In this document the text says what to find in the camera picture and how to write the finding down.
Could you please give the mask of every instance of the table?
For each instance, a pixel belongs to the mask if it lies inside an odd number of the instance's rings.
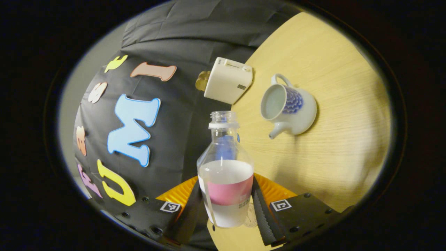
[[[340,32],[299,13],[279,27],[246,62],[251,87],[232,106],[240,144],[255,172],[296,194],[310,192],[342,212],[358,203],[377,179],[391,141],[391,105],[383,80]],[[273,124],[260,115],[260,101],[275,73],[316,99],[318,114],[298,136],[268,138]],[[258,228],[214,232],[219,250],[271,250]]]

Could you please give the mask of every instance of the pink label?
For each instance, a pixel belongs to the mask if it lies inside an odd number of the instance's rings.
[[[248,179],[234,184],[214,184],[208,183],[209,197],[212,204],[235,205],[249,199],[252,189],[252,179],[254,174]]]

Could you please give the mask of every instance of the teapot handle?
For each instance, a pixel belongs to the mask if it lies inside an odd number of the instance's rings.
[[[293,85],[291,84],[291,82],[282,74],[280,73],[276,73],[271,77],[271,85],[273,84],[279,84],[277,82],[277,77],[281,78],[289,87],[293,87]]]

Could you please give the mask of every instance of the plastic bottle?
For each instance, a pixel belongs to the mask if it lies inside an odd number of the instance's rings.
[[[211,118],[212,142],[197,160],[198,181],[211,222],[237,227],[248,212],[254,162],[237,142],[235,112],[212,112]]]

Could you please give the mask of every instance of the letter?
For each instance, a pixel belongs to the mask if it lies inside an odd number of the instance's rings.
[[[177,67],[174,65],[164,67],[158,65],[151,65],[144,62],[138,65],[132,71],[132,73],[130,73],[130,77],[132,78],[138,75],[145,75],[145,76],[158,77],[162,81],[168,81],[173,76],[176,70]]]
[[[124,126],[108,134],[108,152],[110,154],[114,151],[120,152],[137,159],[141,166],[148,166],[149,147],[146,145],[136,147],[130,144],[150,138],[150,134],[136,123],[135,119],[142,120],[148,127],[153,126],[160,104],[161,100],[157,98],[151,101],[133,100],[122,94],[116,102],[115,113]]]
[[[82,152],[82,155],[87,155],[87,146],[85,145],[85,130],[82,127],[78,126],[76,128],[76,140],[78,143],[78,149]]]
[[[88,95],[88,102],[93,104],[98,102],[99,98],[102,96],[102,93],[104,93],[105,88],[107,88],[107,82],[97,83],[90,92],[90,95]]]
[[[124,63],[124,61],[127,59],[127,55],[124,55],[124,57],[122,57],[121,59],[119,59],[119,56],[117,56],[114,60],[110,61],[107,65],[107,67],[105,68],[104,72],[107,72],[108,70],[113,70],[118,68],[119,66],[121,66],[122,63]]]
[[[82,181],[84,182],[84,185],[85,185],[86,187],[90,188],[91,190],[93,190],[93,192],[95,192],[99,197],[102,198],[102,195],[101,195],[101,193],[99,192],[98,187],[97,187],[95,184],[93,184],[93,183],[91,182],[90,177],[88,177],[88,175],[82,171],[82,167],[81,167],[81,165],[79,165],[79,164],[78,164],[78,169],[79,169],[79,173],[80,173],[80,175],[81,175],[81,179],[82,179]]]
[[[112,199],[115,199],[126,206],[131,206],[136,202],[135,195],[133,194],[132,189],[128,185],[128,183],[117,173],[114,173],[112,170],[106,168],[100,159],[98,159],[98,172],[101,177],[107,177],[112,181],[116,182],[119,186],[121,186],[124,194],[120,194],[117,191],[111,189],[105,181],[102,181],[102,185],[104,186],[105,193]]]

